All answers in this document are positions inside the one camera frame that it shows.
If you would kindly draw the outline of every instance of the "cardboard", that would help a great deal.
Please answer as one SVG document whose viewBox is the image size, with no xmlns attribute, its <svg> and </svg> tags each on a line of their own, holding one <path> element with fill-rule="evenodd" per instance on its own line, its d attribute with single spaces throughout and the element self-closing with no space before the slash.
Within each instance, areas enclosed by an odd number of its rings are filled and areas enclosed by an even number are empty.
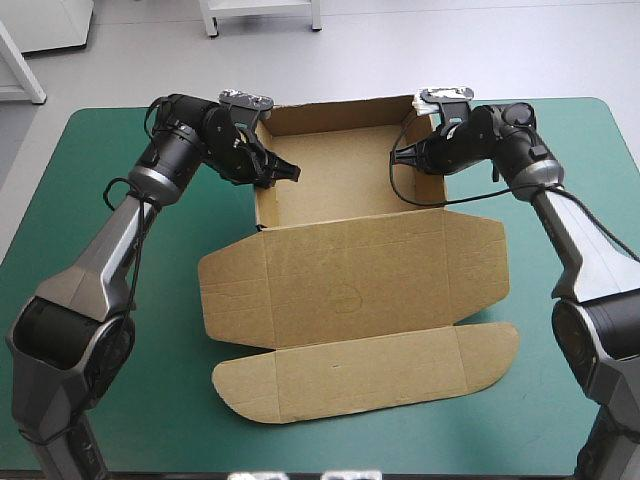
<svg viewBox="0 0 640 480">
<path fill-rule="evenodd" d="M 267 229 L 199 273 L 207 334 L 272 349 L 453 325 L 509 291 L 502 224 L 443 209 Z"/>
<path fill-rule="evenodd" d="M 443 327 L 222 362 L 213 382 L 243 417 L 289 423 L 477 392 L 504 375 L 517 348 L 508 323 Z"/>
<path fill-rule="evenodd" d="M 508 293 L 502 224 L 389 186 L 396 138 L 430 132 L 412 98 L 277 107 L 258 126 L 300 180 L 256 191 L 262 231 L 199 264 L 207 334 L 276 350 L 216 368 L 240 414 L 282 423 L 464 395 L 510 365 L 513 327 L 452 327 Z M 396 168 L 408 197 L 446 197 L 442 177 Z"/>
</svg>

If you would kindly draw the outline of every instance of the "black cable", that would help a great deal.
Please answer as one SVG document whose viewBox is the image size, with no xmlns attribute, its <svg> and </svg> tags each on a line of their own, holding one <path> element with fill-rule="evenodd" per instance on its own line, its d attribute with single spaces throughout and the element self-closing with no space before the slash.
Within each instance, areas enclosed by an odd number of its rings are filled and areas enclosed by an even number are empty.
<svg viewBox="0 0 640 480">
<path fill-rule="evenodd" d="M 111 188 L 116 183 L 127 184 L 131 189 L 128 195 L 131 195 L 134 198 L 136 198 L 140 204 L 138 208 L 138 226 L 136 229 L 136 235 L 135 235 L 134 244 L 133 244 L 135 257 L 134 257 L 133 272 L 131 274 L 131 287 L 129 288 L 129 298 L 127 299 L 127 307 L 125 309 L 124 321 L 121 324 L 121 328 L 122 328 L 122 325 L 124 325 L 124 322 L 126 322 L 133 308 L 133 302 L 136 294 L 136 287 L 138 285 L 138 276 L 140 274 L 140 264 L 142 262 L 142 246 L 145 239 L 144 204 L 149 203 L 151 205 L 151 208 L 155 208 L 156 210 L 158 210 L 158 207 L 152 199 L 146 198 L 143 195 L 142 191 L 131 180 L 124 177 L 116 177 L 116 178 L 113 178 L 107 184 L 104 192 L 102 193 L 102 199 L 104 200 L 107 207 L 109 207 L 109 209 L 111 209 L 112 211 L 115 210 L 115 208 L 111 203 L 111 201 L 109 200 L 109 192 L 111 191 Z"/>
<path fill-rule="evenodd" d="M 571 200 L 578 207 L 580 207 L 580 209 L 589 218 L 589 220 L 591 220 L 594 223 L 594 225 L 596 227 L 598 227 L 598 229 L 609 238 L 609 240 L 611 240 L 613 243 L 618 245 L 622 250 L 624 250 L 624 252 L 627 255 L 629 255 L 631 258 L 633 258 L 636 262 L 640 262 L 640 256 L 638 256 L 633 250 L 631 250 L 631 248 L 629 246 L 627 246 L 622 240 L 620 240 L 617 236 L 615 236 L 611 230 L 609 230 L 607 227 L 605 227 L 604 224 L 600 220 L 598 220 L 598 217 L 596 217 L 595 214 L 591 210 L 589 210 L 589 207 L 587 207 L 582 202 L 582 200 L 580 200 L 574 194 L 569 193 L 569 192 L 567 192 L 566 190 L 564 190 L 562 188 L 558 188 L 557 185 L 545 185 L 545 186 L 543 186 L 541 188 L 541 190 L 546 190 L 546 191 L 549 191 L 549 192 L 553 192 L 553 193 L 556 193 L 556 194 L 558 194 L 558 195 L 560 195 L 562 197 L 565 197 L 565 198 L 568 198 L 569 200 Z"/>
</svg>

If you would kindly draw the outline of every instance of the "wire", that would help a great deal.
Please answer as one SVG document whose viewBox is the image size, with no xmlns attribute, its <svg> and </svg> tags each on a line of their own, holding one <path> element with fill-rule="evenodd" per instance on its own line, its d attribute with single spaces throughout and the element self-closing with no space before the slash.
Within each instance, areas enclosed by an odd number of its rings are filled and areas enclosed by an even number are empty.
<svg viewBox="0 0 640 480">
<path fill-rule="evenodd" d="M 458 198 L 455 200 L 443 200 L 442 202 L 419 202 L 417 200 L 412 200 L 409 199 L 407 197 L 405 197 L 400 190 L 398 189 L 398 186 L 395 182 L 395 175 L 394 175 L 394 169 L 393 166 L 396 165 L 396 149 L 398 148 L 398 144 L 400 143 L 400 140 L 402 139 L 402 137 L 405 136 L 405 134 L 407 133 L 407 131 L 409 130 L 409 127 L 411 126 L 411 124 L 418 118 L 418 116 L 412 118 L 401 130 L 400 135 L 398 135 L 398 137 L 396 138 L 396 141 L 393 144 L 393 149 L 391 150 L 391 155 L 389 156 L 389 182 L 391 183 L 391 188 L 393 189 L 393 192 L 398 196 L 398 198 L 400 198 L 400 200 L 409 203 L 411 205 L 416 205 L 418 207 L 432 207 L 432 208 L 436 208 L 436 207 L 446 207 L 447 205 L 456 205 L 456 204 L 461 204 L 461 203 L 467 203 L 467 202 L 475 202 L 478 200 L 484 200 L 487 198 L 493 198 L 493 197 L 498 197 L 500 195 L 504 195 L 506 193 L 513 193 L 516 192 L 518 190 L 524 190 L 527 188 L 535 188 L 537 191 L 534 193 L 535 195 L 538 195 L 539 193 L 542 193 L 544 191 L 549 191 L 549 192 L 553 192 L 557 195 L 560 195 L 562 197 L 565 197 L 569 200 L 571 200 L 573 203 L 575 203 L 583 212 L 584 214 L 587 216 L 587 218 L 589 218 L 589 220 L 591 220 L 593 222 L 593 224 L 607 237 L 609 238 L 609 240 L 611 240 L 614 244 L 616 244 L 618 247 L 620 247 L 627 255 L 629 255 L 629 257 L 631 257 L 633 260 L 635 260 L 636 262 L 640 262 L 640 256 L 637 255 L 628 245 L 626 245 L 622 240 L 620 240 L 616 235 L 614 235 L 614 233 L 609 230 L 599 219 L 598 217 L 595 216 L 595 214 L 589 210 L 589 208 L 575 195 L 573 195 L 572 193 L 567 192 L 566 190 L 564 190 L 562 188 L 562 184 L 561 183 L 554 183 L 554 184 L 544 184 L 544 183 L 531 183 L 531 184 L 522 184 L 522 185 L 518 185 L 515 187 L 509 187 L 509 188 L 505 188 L 503 190 L 497 190 L 495 192 L 489 192 L 489 193 L 485 193 L 482 195 L 475 195 L 473 197 L 465 197 L 465 198 Z M 534 141 L 534 135 L 532 132 L 532 127 L 531 126 L 527 126 L 527 128 L 525 129 L 525 131 L 529 134 L 529 137 L 531 137 L 532 142 Z"/>
<path fill-rule="evenodd" d="M 574 194 L 567 192 L 566 190 L 559 188 L 557 185 L 545 185 L 541 188 L 541 190 L 547 190 L 553 193 L 556 193 L 562 197 L 568 198 L 573 203 L 575 203 L 580 209 L 584 212 L 584 214 L 591 220 L 598 229 L 604 233 L 609 240 L 618 245 L 624 252 L 633 258 L 636 262 L 640 262 L 640 256 L 638 256 L 629 246 L 627 246 L 622 240 L 620 240 L 616 235 L 613 234 L 611 230 L 604 226 L 604 224 L 598 220 L 598 217 L 589 210 L 582 200 L 576 197 Z"/>
<path fill-rule="evenodd" d="M 131 313 L 131 310 L 133 309 L 133 302 L 135 299 L 136 287 L 138 286 L 138 277 L 140 275 L 140 265 L 142 263 L 142 246 L 145 240 L 144 204 L 149 203 L 151 207 L 154 208 L 156 211 L 159 210 L 159 207 L 153 199 L 145 197 L 142 191 L 129 179 L 123 178 L 123 177 L 116 177 L 107 184 L 104 192 L 102 193 L 102 199 L 104 200 L 105 204 L 107 205 L 107 207 L 109 207 L 110 210 L 113 211 L 115 210 L 115 208 L 111 203 L 111 201 L 109 200 L 109 193 L 111 191 L 111 188 L 117 183 L 127 184 L 131 189 L 128 195 L 136 198 L 139 202 L 138 225 L 136 228 L 136 234 L 134 237 L 134 244 L 133 244 L 135 257 L 134 257 L 134 264 L 133 264 L 133 272 L 131 274 L 131 287 L 129 288 L 129 297 L 127 299 L 124 320 L 120 325 L 120 328 L 122 328 L 125 322 L 127 321 L 127 318 Z"/>
</svg>

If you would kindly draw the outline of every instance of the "box flap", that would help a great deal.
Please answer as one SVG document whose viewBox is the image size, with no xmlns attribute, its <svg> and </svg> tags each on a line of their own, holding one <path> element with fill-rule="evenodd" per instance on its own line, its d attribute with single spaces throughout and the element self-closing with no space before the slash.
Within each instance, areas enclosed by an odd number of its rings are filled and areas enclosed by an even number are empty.
<svg viewBox="0 0 640 480">
<path fill-rule="evenodd" d="M 509 290 L 502 224 L 442 209 L 268 229 L 198 270 L 207 334 L 266 348 L 453 325 Z"/>
<path fill-rule="evenodd" d="M 365 338 L 222 362 L 212 380 L 243 417 L 288 423 L 467 395 L 509 369 L 508 323 Z"/>
<path fill-rule="evenodd" d="M 264 124 L 273 136 L 335 132 L 399 124 L 412 108 L 412 100 L 412 95 L 402 95 L 277 106 Z"/>
</svg>

